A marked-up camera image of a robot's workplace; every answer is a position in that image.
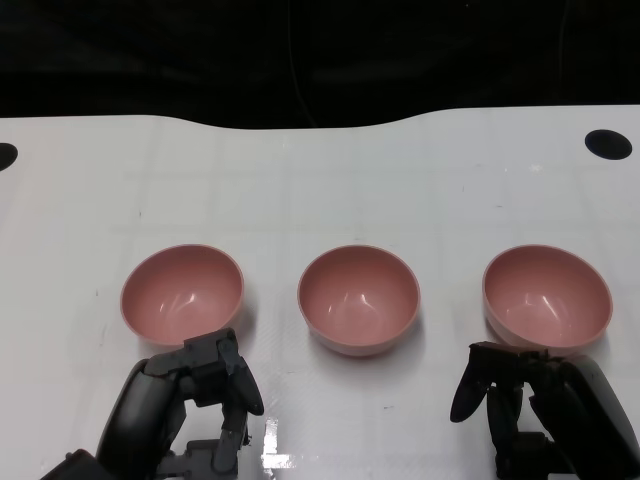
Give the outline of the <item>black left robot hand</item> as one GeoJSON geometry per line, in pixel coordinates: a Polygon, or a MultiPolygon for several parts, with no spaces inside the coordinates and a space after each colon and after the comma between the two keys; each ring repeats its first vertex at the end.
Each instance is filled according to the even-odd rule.
{"type": "Polygon", "coordinates": [[[182,348],[138,362],[110,414],[96,452],[117,479],[235,479],[238,453],[248,444],[249,416],[263,400],[233,329],[188,339],[182,348]],[[171,446],[186,420],[186,402],[218,405],[223,422],[213,440],[171,446]]]}

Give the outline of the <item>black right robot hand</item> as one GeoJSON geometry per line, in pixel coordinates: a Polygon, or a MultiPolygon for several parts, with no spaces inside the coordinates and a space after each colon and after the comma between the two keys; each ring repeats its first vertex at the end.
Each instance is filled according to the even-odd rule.
{"type": "Polygon", "coordinates": [[[639,443],[599,365],[586,355],[478,342],[450,419],[486,405],[500,479],[636,479],[639,443]]]}

